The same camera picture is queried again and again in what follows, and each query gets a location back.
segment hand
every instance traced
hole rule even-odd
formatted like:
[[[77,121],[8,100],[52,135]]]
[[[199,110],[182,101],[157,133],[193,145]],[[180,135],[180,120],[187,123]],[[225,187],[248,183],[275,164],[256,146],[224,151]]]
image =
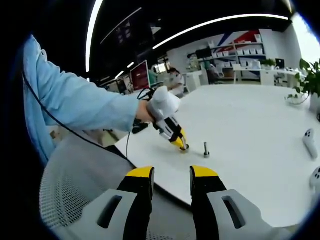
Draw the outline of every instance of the hand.
[[[142,122],[154,122],[154,119],[151,117],[147,110],[148,101],[142,100],[139,102],[138,110],[136,111],[135,117]]]

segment screw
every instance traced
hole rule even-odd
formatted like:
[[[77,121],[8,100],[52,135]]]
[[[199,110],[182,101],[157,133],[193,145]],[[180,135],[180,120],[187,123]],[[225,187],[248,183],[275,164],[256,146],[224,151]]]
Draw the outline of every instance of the screw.
[[[204,142],[204,154],[203,154],[204,158],[207,159],[210,156],[210,152],[208,152],[208,146],[207,146],[207,142]]]

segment round table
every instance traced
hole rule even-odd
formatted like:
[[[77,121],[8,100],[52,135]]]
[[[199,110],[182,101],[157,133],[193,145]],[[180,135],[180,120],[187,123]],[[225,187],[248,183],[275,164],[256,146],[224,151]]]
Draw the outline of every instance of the round table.
[[[190,166],[204,166],[216,171],[227,189],[255,204],[271,226],[299,224],[311,207],[310,176],[320,165],[302,137],[313,128],[320,143],[320,124],[308,101],[300,106],[285,102],[293,92],[275,86],[202,86],[182,99],[175,115],[189,153],[180,153],[150,125],[131,134],[128,159],[138,168],[154,166],[154,182],[187,204],[192,201]],[[127,137],[116,144],[123,154],[126,143]]]

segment ceiling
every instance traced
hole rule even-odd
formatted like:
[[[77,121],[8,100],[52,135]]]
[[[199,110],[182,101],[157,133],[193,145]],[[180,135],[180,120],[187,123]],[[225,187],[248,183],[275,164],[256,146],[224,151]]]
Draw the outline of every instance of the ceiling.
[[[281,0],[213,0],[205,4],[186,0],[104,0],[94,26],[90,72],[86,73],[86,40],[94,4],[95,0],[59,1],[44,16],[35,36],[46,49],[49,60],[65,71],[90,77],[97,85],[103,78],[109,77],[106,81],[110,81],[121,71],[127,73],[131,62],[147,59],[154,63],[167,51],[200,39],[265,28],[284,31],[290,21],[265,17],[226,20],[190,31],[152,50],[163,40],[198,24],[241,14],[292,15]],[[152,27],[158,30],[155,34]]]

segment green plant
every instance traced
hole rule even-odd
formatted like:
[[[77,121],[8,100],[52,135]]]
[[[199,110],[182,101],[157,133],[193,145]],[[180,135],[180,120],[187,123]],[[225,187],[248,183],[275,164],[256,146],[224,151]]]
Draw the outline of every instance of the green plant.
[[[266,66],[275,66],[276,61],[273,59],[261,59],[260,60],[261,65],[266,65]]]
[[[318,94],[320,98],[320,59],[319,62],[308,63],[307,61],[300,60],[300,69],[306,70],[307,76],[304,80],[301,79],[300,73],[295,75],[300,86],[296,86],[293,89],[296,90],[298,94],[308,94],[308,97],[313,94]],[[298,98],[298,94],[290,94],[288,98]]]

